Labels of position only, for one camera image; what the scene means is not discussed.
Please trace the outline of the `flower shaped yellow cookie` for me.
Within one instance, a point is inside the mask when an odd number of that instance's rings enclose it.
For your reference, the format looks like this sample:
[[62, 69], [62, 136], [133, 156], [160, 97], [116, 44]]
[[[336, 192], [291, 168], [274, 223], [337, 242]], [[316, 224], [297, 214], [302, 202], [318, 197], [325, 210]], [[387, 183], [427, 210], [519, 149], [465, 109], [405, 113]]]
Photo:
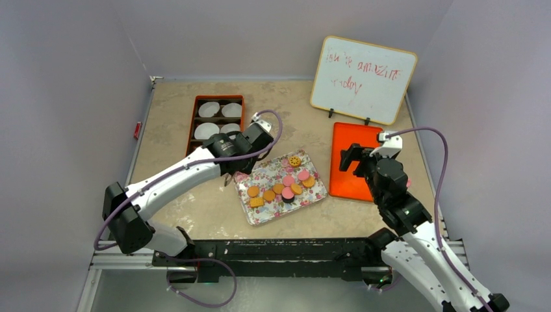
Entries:
[[294, 155], [288, 158], [288, 163], [291, 167], [297, 168], [301, 165], [301, 159], [298, 156]]

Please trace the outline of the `metal serving tongs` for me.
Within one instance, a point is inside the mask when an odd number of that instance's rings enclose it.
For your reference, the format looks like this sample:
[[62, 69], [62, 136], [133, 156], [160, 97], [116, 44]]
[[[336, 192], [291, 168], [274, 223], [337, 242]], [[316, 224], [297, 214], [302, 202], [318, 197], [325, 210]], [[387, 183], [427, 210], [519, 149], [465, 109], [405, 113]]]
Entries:
[[224, 187], [227, 187], [233, 180], [234, 174], [225, 174], [224, 175]]

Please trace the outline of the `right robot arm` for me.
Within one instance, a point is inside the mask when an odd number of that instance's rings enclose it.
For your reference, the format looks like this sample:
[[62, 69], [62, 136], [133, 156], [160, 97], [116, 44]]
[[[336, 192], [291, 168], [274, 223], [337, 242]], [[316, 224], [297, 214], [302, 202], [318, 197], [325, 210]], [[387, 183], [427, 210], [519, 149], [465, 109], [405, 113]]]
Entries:
[[436, 311], [507, 311], [503, 294], [484, 287], [437, 233], [428, 210], [408, 191], [408, 176], [395, 157], [352, 144], [340, 153], [339, 170], [356, 162], [353, 174], [366, 181], [387, 227], [396, 236], [365, 246], [366, 259], [403, 276]]

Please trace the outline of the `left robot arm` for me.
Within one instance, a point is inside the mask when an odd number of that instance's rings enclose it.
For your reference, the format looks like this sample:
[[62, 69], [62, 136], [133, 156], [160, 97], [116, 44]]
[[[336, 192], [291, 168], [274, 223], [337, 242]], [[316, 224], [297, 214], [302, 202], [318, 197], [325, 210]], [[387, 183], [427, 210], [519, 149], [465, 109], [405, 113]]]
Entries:
[[259, 155], [271, 150], [271, 125], [252, 122], [244, 132], [218, 133], [204, 141], [181, 161], [141, 182], [105, 189], [102, 217], [115, 245], [124, 254], [141, 248], [162, 252], [179, 266], [193, 260], [192, 240], [180, 227], [156, 224], [152, 217], [165, 205], [193, 189], [225, 174], [252, 171]]

